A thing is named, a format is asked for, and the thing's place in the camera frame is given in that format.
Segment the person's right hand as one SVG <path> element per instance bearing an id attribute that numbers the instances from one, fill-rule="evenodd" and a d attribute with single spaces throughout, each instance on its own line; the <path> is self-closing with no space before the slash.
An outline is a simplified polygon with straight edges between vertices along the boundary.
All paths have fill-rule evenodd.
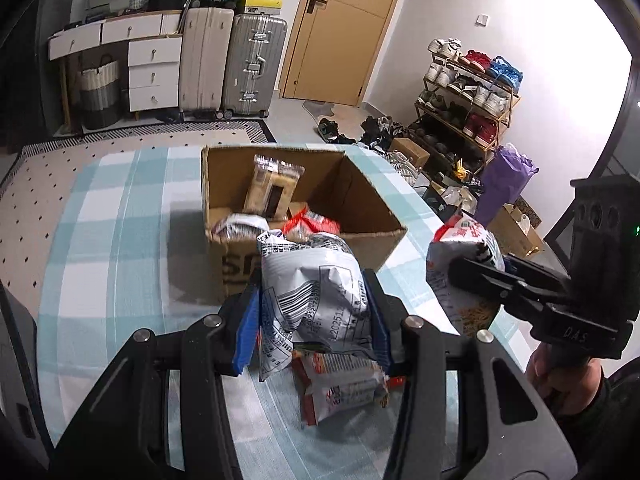
<path id="1" fill-rule="evenodd" d="M 578 367 L 559 367 L 552 363 L 550 344 L 542 342 L 529 358 L 525 375 L 543 399 L 555 391 L 560 394 L 558 414 L 575 415 L 596 397 L 603 372 L 599 359 Z"/>

